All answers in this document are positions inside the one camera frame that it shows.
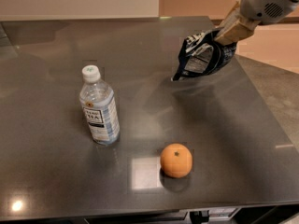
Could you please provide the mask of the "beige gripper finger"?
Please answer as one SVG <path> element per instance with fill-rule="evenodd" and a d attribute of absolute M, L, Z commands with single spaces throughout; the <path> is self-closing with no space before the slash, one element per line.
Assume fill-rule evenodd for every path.
<path fill-rule="evenodd" d="M 223 45 L 223 46 L 226 46 L 226 45 L 230 45 L 234 42 L 237 42 L 239 39 L 239 34 L 238 34 L 238 31 L 234 30 L 234 29 L 229 29 L 229 30 L 220 30 L 216 37 L 214 38 L 214 40 Z"/>

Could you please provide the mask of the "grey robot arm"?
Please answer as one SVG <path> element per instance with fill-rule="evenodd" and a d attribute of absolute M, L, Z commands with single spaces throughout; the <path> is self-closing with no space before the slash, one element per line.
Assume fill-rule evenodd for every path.
<path fill-rule="evenodd" d="M 254 34 L 258 25 L 274 24 L 292 13 L 299 0 L 238 0 L 220 24 L 215 41 L 223 46 Z"/>

